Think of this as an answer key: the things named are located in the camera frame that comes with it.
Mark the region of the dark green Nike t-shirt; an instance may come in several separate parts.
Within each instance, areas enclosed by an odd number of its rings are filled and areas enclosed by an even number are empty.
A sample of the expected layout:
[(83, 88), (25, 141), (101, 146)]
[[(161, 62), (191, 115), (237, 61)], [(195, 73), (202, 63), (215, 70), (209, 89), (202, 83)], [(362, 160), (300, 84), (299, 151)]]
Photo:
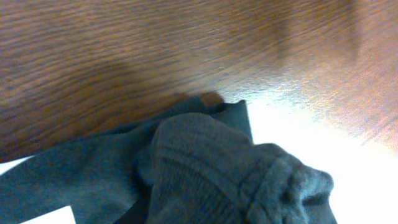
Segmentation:
[(1, 176), (1, 222), (70, 207), (77, 223), (334, 223), (330, 174), (253, 143), (246, 104), (194, 97), (47, 149)]

